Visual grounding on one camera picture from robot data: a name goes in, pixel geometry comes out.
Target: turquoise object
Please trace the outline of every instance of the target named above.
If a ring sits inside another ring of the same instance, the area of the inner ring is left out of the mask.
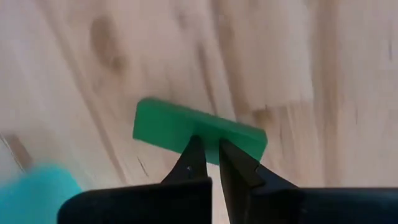
[[[0,223],[56,224],[61,205],[81,188],[57,166],[37,167],[0,188]]]

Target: wooden surface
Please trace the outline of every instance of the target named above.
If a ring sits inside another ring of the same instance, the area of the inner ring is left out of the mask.
[[[0,131],[85,189],[162,180],[178,155],[131,138],[156,96],[264,128],[300,186],[397,186],[394,0],[0,3]],[[227,223],[215,166],[215,223]]]

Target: green plastic block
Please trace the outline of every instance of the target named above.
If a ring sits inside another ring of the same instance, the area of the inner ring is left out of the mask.
[[[138,102],[134,139],[182,153],[193,135],[202,138],[207,162],[216,165],[219,164],[218,144],[221,138],[230,140],[258,161],[267,145],[267,136],[262,129],[155,98]]]

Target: wood knot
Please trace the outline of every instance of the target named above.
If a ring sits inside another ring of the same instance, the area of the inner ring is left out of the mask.
[[[91,48],[100,64],[116,73],[126,65],[120,53],[112,20],[107,16],[96,18],[90,27]]]

